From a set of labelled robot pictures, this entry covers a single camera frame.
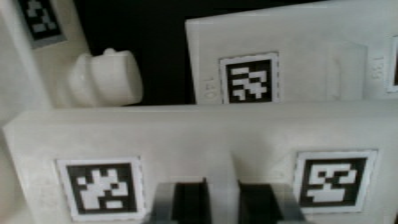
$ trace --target dark background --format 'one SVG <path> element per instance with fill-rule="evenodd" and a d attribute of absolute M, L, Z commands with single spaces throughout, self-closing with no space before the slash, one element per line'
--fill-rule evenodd
<path fill-rule="evenodd" d="M 74 0 L 92 55 L 129 50 L 140 68 L 140 105 L 193 104 L 184 20 L 317 0 Z"/>

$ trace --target white surface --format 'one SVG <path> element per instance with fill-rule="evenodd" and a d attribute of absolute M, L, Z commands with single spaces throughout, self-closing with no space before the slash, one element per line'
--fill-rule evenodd
<path fill-rule="evenodd" d="M 30 85 L 44 99 L 46 107 L 58 107 L 56 82 L 65 76 L 78 55 L 88 51 L 79 28 L 78 16 L 70 0 L 53 0 L 53 9 L 62 26 L 65 41 L 31 49 L 28 35 L 21 25 L 14 0 L 1 1 L 1 14 L 6 25 L 6 33 L 12 37 Z"/>
<path fill-rule="evenodd" d="M 188 20 L 197 103 L 221 103 L 218 60 L 266 52 L 278 52 L 280 101 L 398 98 L 385 87 L 396 10 L 394 0 L 333 0 Z"/>
<path fill-rule="evenodd" d="M 70 1 L 54 0 L 53 2 L 69 40 L 60 45 L 54 44 L 31 51 L 14 0 L 0 1 L 0 126 L 24 110 L 53 107 L 51 88 L 56 75 L 69 69 L 65 64 L 74 60 L 76 52 L 79 53 L 81 48 L 85 49 L 79 45 L 85 43 Z M 33 220 L 1 137 L 0 154 L 0 223 L 30 224 Z"/>
<path fill-rule="evenodd" d="M 362 212 L 307 215 L 307 219 L 316 224 L 392 224 L 398 209 L 396 186 L 390 184 L 398 181 L 390 172 L 398 163 L 398 102 L 246 105 L 24 113 L 5 133 L 37 223 L 70 224 L 54 158 L 138 155 L 147 207 L 158 183 L 209 177 L 218 224 L 236 223 L 227 221 L 227 216 L 236 216 L 227 207 L 230 203 L 221 201 L 225 186 L 236 184 L 229 154 L 243 182 L 293 184 L 298 151 L 378 148 Z"/>

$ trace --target white panel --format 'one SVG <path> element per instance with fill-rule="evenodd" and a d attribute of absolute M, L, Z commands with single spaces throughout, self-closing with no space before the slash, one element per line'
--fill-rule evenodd
<path fill-rule="evenodd" d="M 72 223 L 54 159 L 140 155 L 149 208 L 158 183 L 207 177 L 214 224 L 232 224 L 234 171 L 246 183 L 293 185 L 298 151 L 365 148 L 378 149 L 378 158 L 362 212 L 310 214 L 307 219 L 319 224 L 380 224 L 396 215 L 398 102 L 248 105 L 33 112 L 15 119 L 5 129 L 6 141 L 40 224 Z M 42 189 L 49 204 L 40 204 Z"/>
<path fill-rule="evenodd" d="M 387 66 L 394 61 L 396 9 L 390 0 L 323 1 L 188 20 L 197 104 L 221 103 L 216 92 L 205 97 L 209 84 L 220 91 L 218 60 L 262 52 L 278 52 L 280 101 L 396 98 L 385 70 L 373 74 L 373 62 L 381 58 Z M 337 57 L 328 55 L 333 46 Z M 332 87 L 328 72 L 341 76 Z"/>

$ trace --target white wall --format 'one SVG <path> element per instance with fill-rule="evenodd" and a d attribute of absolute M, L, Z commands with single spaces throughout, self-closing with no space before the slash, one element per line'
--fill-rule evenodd
<path fill-rule="evenodd" d="M 207 177 L 220 224 L 232 223 L 236 215 L 232 207 L 223 206 L 230 206 L 223 190 L 232 173 L 229 153 L 243 181 L 293 184 L 298 151 L 376 148 L 364 211 L 307 218 L 317 224 L 392 224 L 396 123 L 396 100 L 24 113 L 5 133 L 37 223 L 72 223 L 54 159 L 142 156 L 149 208 L 159 182 Z"/>

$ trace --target black slot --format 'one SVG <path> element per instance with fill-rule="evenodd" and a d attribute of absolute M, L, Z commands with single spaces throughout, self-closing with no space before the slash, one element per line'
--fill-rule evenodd
<path fill-rule="evenodd" d="M 172 200 L 172 220 L 177 224 L 211 224 L 207 183 L 177 183 Z"/>
<path fill-rule="evenodd" d="M 282 213 L 268 184 L 239 184 L 239 224 L 277 224 Z"/>

